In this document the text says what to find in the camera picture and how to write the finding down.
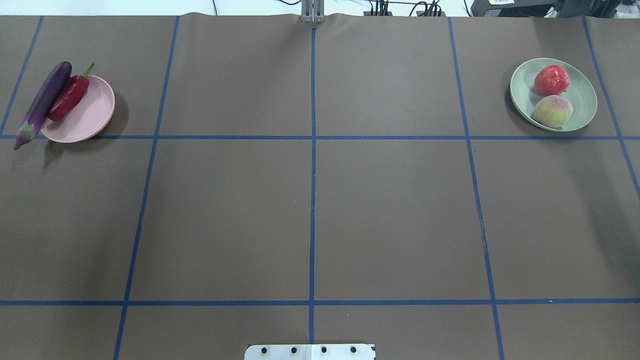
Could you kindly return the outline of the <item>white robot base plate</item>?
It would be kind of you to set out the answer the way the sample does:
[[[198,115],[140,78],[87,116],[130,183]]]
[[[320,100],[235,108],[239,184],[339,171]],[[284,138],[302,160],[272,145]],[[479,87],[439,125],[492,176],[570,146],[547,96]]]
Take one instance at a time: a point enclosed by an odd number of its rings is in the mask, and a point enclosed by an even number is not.
[[[245,360],[375,360],[374,344],[254,344],[247,347]]]

